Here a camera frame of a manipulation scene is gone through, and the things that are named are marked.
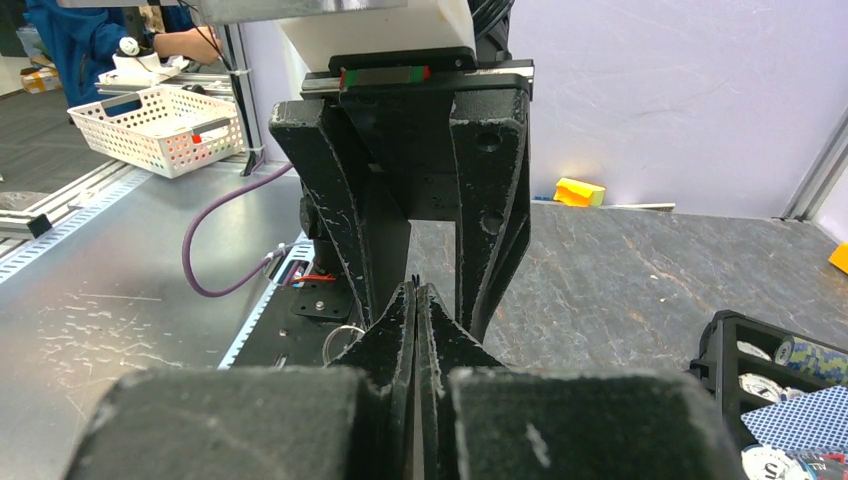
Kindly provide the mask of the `yellow toy block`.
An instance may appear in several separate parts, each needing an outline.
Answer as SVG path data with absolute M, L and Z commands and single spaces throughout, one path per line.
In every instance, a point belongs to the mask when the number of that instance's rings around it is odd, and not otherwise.
M 830 254 L 828 262 L 844 274 L 848 274 L 848 243 L 839 244 Z

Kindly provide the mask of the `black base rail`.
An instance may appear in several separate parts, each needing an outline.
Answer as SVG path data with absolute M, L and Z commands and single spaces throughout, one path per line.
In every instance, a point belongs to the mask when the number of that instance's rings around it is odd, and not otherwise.
M 300 234 L 266 270 L 269 284 L 217 368 L 323 366 L 326 335 L 340 325 L 366 330 L 348 282 L 320 274 L 312 242 Z

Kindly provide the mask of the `red keyring with key bunch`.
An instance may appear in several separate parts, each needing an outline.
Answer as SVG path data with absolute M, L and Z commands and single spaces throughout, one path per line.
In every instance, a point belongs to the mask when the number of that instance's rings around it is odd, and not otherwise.
M 359 341 L 366 331 L 355 325 L 340 325 L 333 328 L 325 337 L 321 355 L 325 365 L 345 353 L 354 343 Z

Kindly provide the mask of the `person in blue jacket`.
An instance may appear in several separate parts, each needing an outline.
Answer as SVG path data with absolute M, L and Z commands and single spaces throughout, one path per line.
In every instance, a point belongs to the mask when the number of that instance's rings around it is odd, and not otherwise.
M 55 64 L 70 108 L 104 97 L 95 86 L 114 69 L 113 55 L 128 36 L 119 8 L 65 8 L 56 1 L 28 1 L 32 24 Z M 183 56 L 210 65 L 219 60 L 221 42 L 214 30 L 193 23 L 184 7 L 155 7 L 162 32 L 147 31 L 145 40 L 161 58 Z

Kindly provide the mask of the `yellow orange block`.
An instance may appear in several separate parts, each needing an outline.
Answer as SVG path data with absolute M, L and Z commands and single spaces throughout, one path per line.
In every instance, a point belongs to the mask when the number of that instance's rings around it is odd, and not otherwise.
M 597 207 L 603 203 L 605 193 L 604 186 L 563 177 L 556 183 L 553 200 L 570 207 Z

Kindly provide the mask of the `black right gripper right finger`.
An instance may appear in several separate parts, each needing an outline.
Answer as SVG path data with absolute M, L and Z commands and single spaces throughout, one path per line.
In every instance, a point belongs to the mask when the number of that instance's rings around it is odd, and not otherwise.
M 417 292 L 430 479 L 741 479 L 713 399 L 651 369 L 513 369 Z

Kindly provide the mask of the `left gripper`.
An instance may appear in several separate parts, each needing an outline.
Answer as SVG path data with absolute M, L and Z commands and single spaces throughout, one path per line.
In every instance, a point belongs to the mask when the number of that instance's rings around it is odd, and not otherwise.
M 456 221 L 457 321 L 484 338 L 527 217 L 511 219 L 533 80 L 531 59 L 481 61 L 465 47 L 335 56 L 303 81 L 313 100 L 273 107 L 269 131 L 317 208 L 365 325 L 405 278 L 405 216 Z

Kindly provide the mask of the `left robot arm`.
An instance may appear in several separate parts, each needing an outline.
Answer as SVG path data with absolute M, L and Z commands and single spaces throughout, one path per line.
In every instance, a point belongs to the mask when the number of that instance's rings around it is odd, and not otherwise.
M 456 229 L 457 322 L 482 339 L 530 240 L 529 60 L 509 47 L 509 1 L 283 21 L 312 80 L 269 131 L 297 171 L 321 271 L 373 325 L 404 280 L 411 224 Z

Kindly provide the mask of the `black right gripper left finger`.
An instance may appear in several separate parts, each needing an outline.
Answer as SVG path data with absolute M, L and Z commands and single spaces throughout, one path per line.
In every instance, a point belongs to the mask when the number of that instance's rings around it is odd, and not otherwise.
M 99 402 L 68 479 L 397 479 L 414 290 L 324 367 L 146 370 Z

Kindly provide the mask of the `black poker chip case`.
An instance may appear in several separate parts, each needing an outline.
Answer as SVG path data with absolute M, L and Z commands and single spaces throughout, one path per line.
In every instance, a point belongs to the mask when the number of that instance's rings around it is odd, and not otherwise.
M 847 453 L 786 453 L 758 443 L 741 416 L 831 385 L 774 362 L 786 336 L 797 336 L 845 352 L 846 349 L 793 333 L 732 310 L 717 312 L 702 331 L 698 355 L 689 364 L 713 395 L 736 444 L 746 479 L 844 479 Z

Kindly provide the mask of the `blue patterned card deck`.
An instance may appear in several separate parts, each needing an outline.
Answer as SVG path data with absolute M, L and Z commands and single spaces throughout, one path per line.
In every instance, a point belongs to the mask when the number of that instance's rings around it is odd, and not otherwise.
M 755 440 L 786 453 L 847 453 L 847 388 L 830 387 L 741 416 Z

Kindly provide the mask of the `white perforated basket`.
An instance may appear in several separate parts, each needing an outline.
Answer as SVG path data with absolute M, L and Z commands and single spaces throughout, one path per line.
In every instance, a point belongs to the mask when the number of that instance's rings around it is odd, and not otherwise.
M 247 146 L 230 101 L 157 86 L 70 108 L 95 152 L 174 179 Z

